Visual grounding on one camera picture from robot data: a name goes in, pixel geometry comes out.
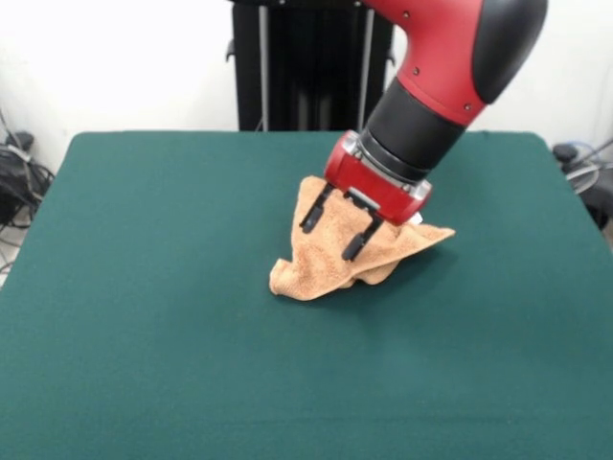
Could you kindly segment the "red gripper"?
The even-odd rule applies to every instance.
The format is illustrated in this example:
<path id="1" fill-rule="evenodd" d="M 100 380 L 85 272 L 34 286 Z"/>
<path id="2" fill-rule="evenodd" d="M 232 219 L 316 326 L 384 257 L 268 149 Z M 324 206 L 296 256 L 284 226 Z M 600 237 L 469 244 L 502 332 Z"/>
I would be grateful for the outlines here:
<path id="1" fill-rule="evenodd" d="M 304 234 L 316 227 L 325 211 L 325 203 L 335 188 L 356 193 L 373 208 L 371 223 L 357 233 L 342 253 L 344 261 L 353 262 L 383 223 L 402 225 L 418 213 L 432 193 L 427 180 L 411 184 L 394 178 L 379 168 L 367 155 L 357 133 L 344 133 L 334 145 L 327 162 L 328 181 L 300 223 Z"/>

